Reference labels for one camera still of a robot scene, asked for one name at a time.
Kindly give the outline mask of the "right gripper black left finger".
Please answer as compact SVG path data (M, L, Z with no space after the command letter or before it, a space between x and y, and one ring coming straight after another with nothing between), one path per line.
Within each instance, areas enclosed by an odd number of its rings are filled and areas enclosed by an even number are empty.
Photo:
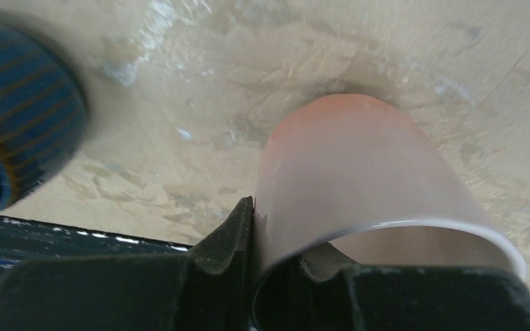
M0 330L248 330L253 199L185 252L33 259L0 282Z

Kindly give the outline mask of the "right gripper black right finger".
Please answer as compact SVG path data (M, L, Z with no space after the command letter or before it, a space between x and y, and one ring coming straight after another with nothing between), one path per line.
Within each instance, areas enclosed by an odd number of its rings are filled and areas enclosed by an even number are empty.
M258 330L530 330L530 291L490 267L362 265L325 243L273 269Z

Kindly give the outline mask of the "pale pink gradient mug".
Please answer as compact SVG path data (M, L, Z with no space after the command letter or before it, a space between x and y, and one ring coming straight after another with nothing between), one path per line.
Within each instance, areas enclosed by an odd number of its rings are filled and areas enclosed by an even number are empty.
M289 265L323 254L390 270L527 264L438 148L403 112L364 94L330 94L270 136L255 192L251 316L289 330Z

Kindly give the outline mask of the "blue ribbed mug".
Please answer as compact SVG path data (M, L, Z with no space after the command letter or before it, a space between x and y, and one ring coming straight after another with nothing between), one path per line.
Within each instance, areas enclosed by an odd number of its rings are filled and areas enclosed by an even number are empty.
M32 194L75 155L86 96L63 60L0 23L0 211Z

